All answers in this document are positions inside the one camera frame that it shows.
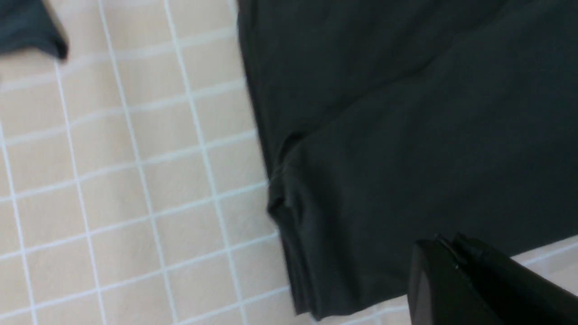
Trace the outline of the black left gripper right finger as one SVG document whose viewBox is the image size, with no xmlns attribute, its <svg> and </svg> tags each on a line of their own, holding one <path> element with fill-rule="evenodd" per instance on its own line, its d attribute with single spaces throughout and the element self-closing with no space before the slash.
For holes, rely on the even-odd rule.
<svg viewBox="0 0 578 325">
<path fill-rule="evenodd" d="M 504 325 L 575 325 L 577 297 L 479 239 L 438 235 L 484 309 Z"/>
</svg>

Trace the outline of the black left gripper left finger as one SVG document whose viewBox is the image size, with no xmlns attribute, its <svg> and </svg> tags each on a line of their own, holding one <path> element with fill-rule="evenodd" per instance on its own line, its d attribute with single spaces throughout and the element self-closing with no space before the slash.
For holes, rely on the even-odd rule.
<svg viewBox="0 0 578 325">
<path fill-rule="evenodd" d="M 413 325 L 491 325 L 493 315 L 471 288 L 452 251 L 438 241 L 418 241 L 407 290 Z"/>
</svg>

